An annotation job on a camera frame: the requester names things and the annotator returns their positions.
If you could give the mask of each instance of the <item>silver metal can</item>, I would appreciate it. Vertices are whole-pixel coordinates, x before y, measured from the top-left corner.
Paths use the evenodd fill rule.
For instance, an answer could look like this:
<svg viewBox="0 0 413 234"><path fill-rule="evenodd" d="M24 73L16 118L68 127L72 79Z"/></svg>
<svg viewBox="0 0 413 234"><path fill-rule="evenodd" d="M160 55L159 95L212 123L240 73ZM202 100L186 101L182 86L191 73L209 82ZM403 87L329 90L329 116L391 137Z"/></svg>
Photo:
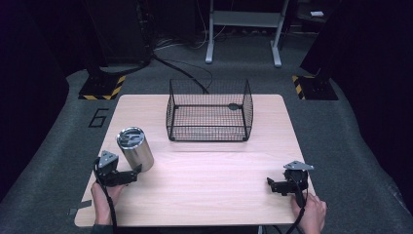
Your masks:
<svg viewBox="0 0 413 234"><path fill-rule="evenodd" d="M154 157L146 140L145 133L137 127L123 129L116 137L119 147L134 170L142 164L142 172L154 165Z"/></svg>

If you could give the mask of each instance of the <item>person's left hand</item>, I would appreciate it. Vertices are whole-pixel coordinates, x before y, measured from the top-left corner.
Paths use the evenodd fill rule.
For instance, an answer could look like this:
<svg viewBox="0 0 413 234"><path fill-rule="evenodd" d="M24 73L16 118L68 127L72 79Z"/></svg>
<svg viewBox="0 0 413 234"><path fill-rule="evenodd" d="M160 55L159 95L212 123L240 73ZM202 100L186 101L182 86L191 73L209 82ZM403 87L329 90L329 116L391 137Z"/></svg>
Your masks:
<svg viewBox="0 0 413 234"><path fill-rule="evenodd" d="M113 206L115 207L118 204L119 197L121 195L122 190L124 189L125 185L116 185L113 187L106 187L107 193L112 198ZM95 212L95 220L94 224L99 225L109 225L111 224L112 217L110 215L110 208L107 202L106 196L100 187L100 185L96 182L92 184L92 196L94 197L94 212Z"/></svg>

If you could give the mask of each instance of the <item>sleeve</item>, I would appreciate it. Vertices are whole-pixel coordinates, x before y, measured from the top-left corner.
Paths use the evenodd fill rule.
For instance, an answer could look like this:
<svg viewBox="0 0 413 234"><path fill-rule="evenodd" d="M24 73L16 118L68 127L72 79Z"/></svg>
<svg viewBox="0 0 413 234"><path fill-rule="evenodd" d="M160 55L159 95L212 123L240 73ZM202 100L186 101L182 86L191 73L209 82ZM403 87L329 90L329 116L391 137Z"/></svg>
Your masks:
<svg viewBox="0 0 413 234"><path fill-rule="evenodd" d="M113 226L95 224L91 234L113 234Z"/></svg>

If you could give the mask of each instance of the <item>human hand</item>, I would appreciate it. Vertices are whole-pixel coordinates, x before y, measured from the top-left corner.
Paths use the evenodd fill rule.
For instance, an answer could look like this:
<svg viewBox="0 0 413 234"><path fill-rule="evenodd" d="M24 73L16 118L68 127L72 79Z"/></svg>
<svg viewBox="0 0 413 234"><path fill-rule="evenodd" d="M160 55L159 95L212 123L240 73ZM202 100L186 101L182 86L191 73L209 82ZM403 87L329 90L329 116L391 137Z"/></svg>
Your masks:
<svg viewBox="0 0 413 234"><path fill-rule="evenodd" d="M297 217L301 208L296 202L294 195L291 196L291 208L294 216ZM325 215L327 212L327 204L319 199L318 196L314 196L309 193L307 203L305 206L305 212L300 220L300 227L306 234L319 234L324 227Z"/></svg>
<svg viewBox="0 0 413 234"><path fill-rule="evenodd" d="M116 204L118 204L119 197L124 187L124 184L116 185L113 187L106 187L109 197L112 198L114 207L116 206ZM91 191L92 196L94 197L94 223L100 225L111 224L112 217L110 214L110 208L102 188L98 183L94 182L94 184L92 184Z"/></svg>

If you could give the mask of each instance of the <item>yellow and black hazard tape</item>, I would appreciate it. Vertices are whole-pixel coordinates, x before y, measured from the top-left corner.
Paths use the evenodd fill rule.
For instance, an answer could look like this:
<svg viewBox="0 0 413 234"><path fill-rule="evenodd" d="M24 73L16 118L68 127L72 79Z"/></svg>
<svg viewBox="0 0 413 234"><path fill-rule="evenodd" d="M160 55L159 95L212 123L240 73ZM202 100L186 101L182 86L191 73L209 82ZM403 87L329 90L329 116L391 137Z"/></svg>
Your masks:
<svg viewBox="0 0 413 234"><path fill-rule="evenodd" d="M305 78L314 78L314 76L292 76L292 81L294 82L295 91L300 99L306 99L303 93L303 89L301 88L300 82L298 77L305 77Z"/></svg>
<svg viewBox="0 0 413 234"><path fill-rule="evenodd" d="M110 96L82 96L79 95L78 99L115 99L116 96L119 94L121 91L122 85L124 84L126 76L122 76L119 78L118 83L116 84L115 89L113 90L112 94Z"/></svg>

